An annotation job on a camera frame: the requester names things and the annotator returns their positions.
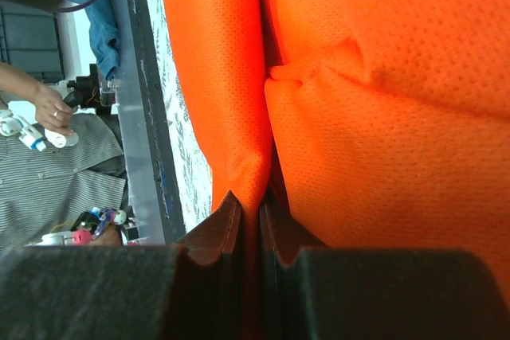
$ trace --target orange fabric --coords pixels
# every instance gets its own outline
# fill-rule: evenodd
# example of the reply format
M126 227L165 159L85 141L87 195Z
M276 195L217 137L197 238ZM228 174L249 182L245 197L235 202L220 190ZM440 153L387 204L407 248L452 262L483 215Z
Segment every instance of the orange fabric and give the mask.
M326 243L464 248L510 301L510 0L164 1L247 262L274 139L292 215Z

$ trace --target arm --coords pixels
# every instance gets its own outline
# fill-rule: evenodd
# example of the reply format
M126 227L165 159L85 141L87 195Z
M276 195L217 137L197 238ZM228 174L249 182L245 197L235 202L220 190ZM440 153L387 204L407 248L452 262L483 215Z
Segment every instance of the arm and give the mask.
M36 120L46 129L71 135L67 128L73 110L60 93L5 63L0 63L0 91L11 93L36 107Z

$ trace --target striped shirt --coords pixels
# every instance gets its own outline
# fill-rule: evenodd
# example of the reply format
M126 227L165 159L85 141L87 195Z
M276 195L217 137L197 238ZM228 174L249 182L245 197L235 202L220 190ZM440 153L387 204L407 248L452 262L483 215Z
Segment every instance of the striped shirt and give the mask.
M120 207L125 181L89 170L123 155L116 137L96 115L74 115L71 128L80 138L76 146L43 152L0 136L0 253L40 240L95 206Z

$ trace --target patterned tablecloth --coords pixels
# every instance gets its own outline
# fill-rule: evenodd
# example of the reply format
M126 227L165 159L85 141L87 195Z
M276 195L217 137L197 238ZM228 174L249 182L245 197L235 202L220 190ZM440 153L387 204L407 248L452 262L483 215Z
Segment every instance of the patterned tablecloth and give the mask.
M182 96L168 36L163 0L147 0L159 76L167 111L170 141L186 230L190 231L210 214L212 184L209 167L198 148Z

